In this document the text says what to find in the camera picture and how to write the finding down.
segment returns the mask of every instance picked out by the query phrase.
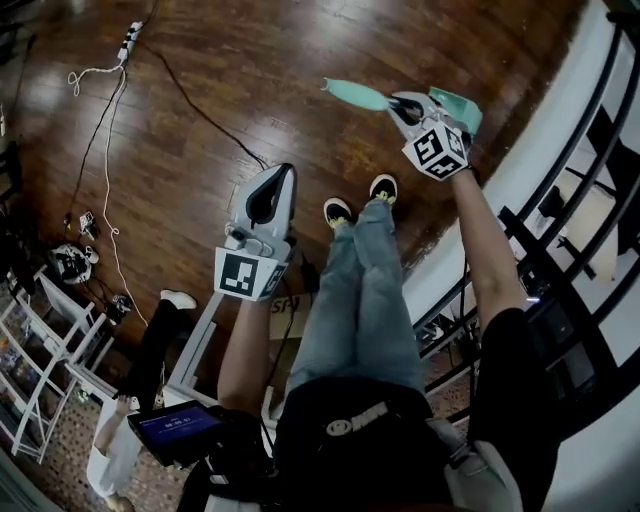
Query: power strip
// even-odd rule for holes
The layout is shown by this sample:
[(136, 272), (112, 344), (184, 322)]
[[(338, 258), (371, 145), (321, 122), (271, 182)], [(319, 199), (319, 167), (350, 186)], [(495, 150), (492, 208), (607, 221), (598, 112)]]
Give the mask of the power strip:
[(122, 41), (122, 44), (120, 45), (118, 59), (125, 61), (129, 58), (133, 51), (133, 45), (136, 42), (136, 39), (138, 39), (138, 35), (140, 34), (142, 27), (143, 23), (141, 21), (134, 21), (131, 24), (129, 30), (127, 30), (127, 37), (124, 38), (124, 41)]

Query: hand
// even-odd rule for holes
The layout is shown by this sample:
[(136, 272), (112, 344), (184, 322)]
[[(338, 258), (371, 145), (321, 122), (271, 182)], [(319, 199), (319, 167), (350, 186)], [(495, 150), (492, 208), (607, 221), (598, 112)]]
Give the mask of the hand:
[(116, 414), (119, 416), (126, 416), (131, 412), (131, 398), (125, 395), (120, 395), (116, 402)]

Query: hardwood floorboard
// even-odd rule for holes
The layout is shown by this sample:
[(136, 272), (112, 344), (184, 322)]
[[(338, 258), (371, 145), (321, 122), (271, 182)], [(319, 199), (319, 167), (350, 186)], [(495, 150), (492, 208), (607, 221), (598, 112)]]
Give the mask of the hardwood floorboard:
[[(455, 218), (448, 184), (417, 173), (384, 113), (365, 112), (320, 90), (323, 77), (385, 93), (440, 87), (478, 103), (484, 120), (470, 160), (483, 179), (495, 171), (561, 64), (585, 0), (161, 0), (140, 41), (160, 52), (193, 102), (269, 163), (298, 171), (294, 229), (299, 245), (324, 266), (331, 232), (322, 204), (338, 195), (355, 210), (371, 180), (393, 173), (402, 260), (410, 269)], [(118, 83), (92, 74), (74, 97), (69, 72), (115, 65), (133, 20), (151, 1), (67, 0), (43, 4), (39, 34), (24, 72), (15, 119), (28, 201), (43, 236), (60, 241), (91, 133)], [(136, 45), (111, 139), (109, 217), (122, 270), (143, 314), (162, 288), (206, 304), (215, 247), (223, 242), (232, 199), (259, 168), (184, 101), (162, 62)], [(109, 231), (101, 219), (106, 191), (103, 122), (88, 153), (74, 220), (90, 209), (101, 236), (97, 274), (115, 292)], [(66, 234), (75, 240), (75, 233)], [(300, 290), (296, 270), (289, 272)], [(216, 320), (228, 332), (237, 304)], [(121, 328), (136, 342), (135, 314)]]

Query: black railing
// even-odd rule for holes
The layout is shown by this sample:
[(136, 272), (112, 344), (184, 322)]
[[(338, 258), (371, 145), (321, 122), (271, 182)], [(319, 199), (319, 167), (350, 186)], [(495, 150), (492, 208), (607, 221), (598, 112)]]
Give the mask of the black railing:
[[(529, 274), (533, 270), (536, 275), (540, 276), (549, 285), (549, 291), (545, 293), (544, 300), (527, 312), (528, 322), (535, 325), (552, 308), (560, 307), (573, 327), (572, 332), (566, 339), (549, 348), (547, 353), (542, 356), (543, 364), (548, 371), (555, 371), (559, 363), (565, 361), (567, 354), (581, 345), (593, 368), (593, 376), (587, 382), (571, 390), (567, 396), (562, 397), (567, 402), (566, 407), (563, 408), (565, 412), (562, 416), (561, 432), (563, 438), (569, 437), (588, 426), (640, 385), (640, 349), (636, 350), (624, 364), (618, 367), (599, 329), (599, 324), (620, 303), (640, 274), (640, 245), (636, 244), (635, 247), (636, 252), (638, 252), (638, 261), (635, 262), (614, 291), (593, 314), (586, 308), (571, 284), (571, 281), (585, 269), (629, 208), (640, 188), (640, 169), (629, 169), (630, 172), (638, 173), (631, 188), (623, 191), (623, 194), (616, 195), (616, 202), (611, 212), (587, 246), (582, 251), (574, 254), (574, 262), (566, 272), (562, 272), (546, 250), (546, 247), (557, 237), (571, 215), (575, 213), (591, 186), (596, 182), (598, 174), (607, 163), (611, 151), (619, 140), (619, 135), (629, 115), (640, 78), (640, 52), (637, 51), (637, 48), (629, 82), (613, 123), (609, 142), (604, 150), (596, 156), (588, 172), (582, 176), (582, 183), (577, 187), (572, 197), (564, 205), (560, 214), (544, 232), (540, 240), (535, 239), (522, 224), (522, 221), (533, 212), (549, 192), (555, 180), (566, 167), (580, 140), (585, 136), (602, 102), (602, 97), (611, 78), (622, 34), (637, 28), (640, 21), (640, 17), (637, 14), (621, 15), (615, 13), (610, 14), (608, 19), (615, 25), (611, 46), (596, 87), (576, 128), (547, 175), (517, 216), (508, 209), (504, 209), (500, 215), (506, 226), (507, 236), (509, 238), (515, 236), (527, 252), (527, 256), (518, 265), (519, 275)], [(630, 37), (630, 39), (635, 43), (635, 37)], [(460, 279), (415, 324), (416, 332), (420, 332), (425, 326), (429, 325), (460, 294), (463, 283), (464, 280)], [(475, 316), (476, 308), (466, 313), (462, 319), (455, 320), (443, 336), (422, 349), (421, 357), (427, 359), (447, 347), (449, 343), (456, 340), (464, 332), (465, 324), (474, 319)], [(480, 354), (473, 356), (473, 364), (477, 364), (476, 361), (479, 357)], [(425, 389), (425, 393), (431, 395), (437, 390), (448, 386), (467, 373), (471, 365), (471, 360), (468, 360), (454, 367), (451, 371), (429, 384)], [(562, 375), (560, 380), (566, 381), (566, 375)], [(455, 423), (465, 419), (469, 412), (470, 408), (467, 407), (462, 411), (456, 412), (448, 419)]]

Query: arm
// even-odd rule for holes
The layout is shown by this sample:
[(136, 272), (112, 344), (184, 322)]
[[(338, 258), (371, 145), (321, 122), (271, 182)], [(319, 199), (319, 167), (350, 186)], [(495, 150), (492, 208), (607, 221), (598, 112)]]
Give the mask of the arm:
[(484, 332), (501, 311), (522, 308), (526, 294), (518, 278), (509, 241), (475, 177), (470, 170), (464, 170), (451, 181), (460, 217), (462, 244), (478, 303), (480, 328)]
[(225, 409), (260, 416), (269, 374), (271, 301), (243, 301), (218, 378), (218, 401)]
[(98, 432), (98, 435), (96, 436), (96, 440), (93, 442), (93, 446), (95, 446), (105, 457), (108, 456), (109, 446), (111, 445), (113, 438), (116, 436), (118, 427), (122, 423), (122, 420), (125, 419), (127, 414), (131, 411), (130, 401), (131, 399), (127, 396), (118, 397), (116, 412), (114, 412), (113, 416), (111, 416), (111, 418), (109, 418), (102, 426), (100, 432)]

